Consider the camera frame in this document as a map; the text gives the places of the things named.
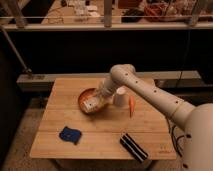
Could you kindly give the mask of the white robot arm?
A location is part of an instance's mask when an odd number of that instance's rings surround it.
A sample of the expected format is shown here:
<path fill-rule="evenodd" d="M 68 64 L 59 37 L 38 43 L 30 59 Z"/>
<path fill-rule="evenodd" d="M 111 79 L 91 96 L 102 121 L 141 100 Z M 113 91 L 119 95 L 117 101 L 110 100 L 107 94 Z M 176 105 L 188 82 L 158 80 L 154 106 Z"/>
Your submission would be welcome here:
<path fill-rule="evenodd" d="M 194 106 L 140 79 L 133 65 L 114 65 L 98 86 L 107 98 L 126 86 L 176 124 L 185 137 L 181 171 L 213 171 L 213 103 Z"/>

